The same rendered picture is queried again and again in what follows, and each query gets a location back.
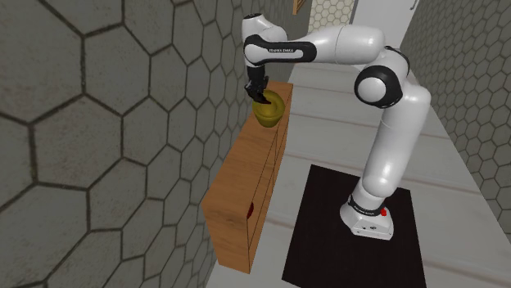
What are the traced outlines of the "white door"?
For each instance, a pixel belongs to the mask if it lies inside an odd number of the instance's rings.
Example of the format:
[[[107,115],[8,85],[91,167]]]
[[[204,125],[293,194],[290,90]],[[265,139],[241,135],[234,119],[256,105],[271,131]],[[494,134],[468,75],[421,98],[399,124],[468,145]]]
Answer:
[[[379,28],[390,45],[399,46],[420,1],[356,0],[352,24]]]

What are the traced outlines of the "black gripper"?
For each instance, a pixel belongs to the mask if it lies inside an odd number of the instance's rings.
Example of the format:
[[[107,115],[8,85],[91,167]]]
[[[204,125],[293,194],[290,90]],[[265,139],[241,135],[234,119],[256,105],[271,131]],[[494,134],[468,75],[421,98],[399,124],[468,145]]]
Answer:
[[[260,104],[270,104],[264,96],[264,90],[269,81],[269,77],[265,73],[265,66],[251,67],[247,66],[248,83],[245,86],[247,94],[254,102]]]

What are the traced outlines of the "olive yellow bowl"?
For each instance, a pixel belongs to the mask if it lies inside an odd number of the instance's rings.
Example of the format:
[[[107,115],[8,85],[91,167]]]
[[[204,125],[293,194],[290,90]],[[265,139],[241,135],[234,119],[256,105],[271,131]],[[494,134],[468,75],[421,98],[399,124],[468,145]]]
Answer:
[[[276,92],[271,90],[265,90],[264,97],[269,101],[269,104],[253,101],[252,111],[259,124],[266,128],[272,128],[283,117],[286,104]]]

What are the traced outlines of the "black robot stand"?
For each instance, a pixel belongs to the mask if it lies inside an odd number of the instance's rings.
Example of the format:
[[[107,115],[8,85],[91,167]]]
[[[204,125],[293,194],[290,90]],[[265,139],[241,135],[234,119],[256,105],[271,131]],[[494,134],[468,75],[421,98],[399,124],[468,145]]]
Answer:
[[[299,288],[427,288],[410,192],[386,199],[395,234],[389,240],[355,236],[341,205],[358,177],[311,165],[283,281]]]

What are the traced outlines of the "wooden chest of drawers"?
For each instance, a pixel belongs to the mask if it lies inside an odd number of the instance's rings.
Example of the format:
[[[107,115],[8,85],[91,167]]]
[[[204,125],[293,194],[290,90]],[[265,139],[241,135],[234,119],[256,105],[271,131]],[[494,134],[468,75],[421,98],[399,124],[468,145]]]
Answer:
[[[265,128],[250,113],[201,207],[220,265],[250,273],[286,148],[291,83],[270,82],[284,101],[283,117]]]

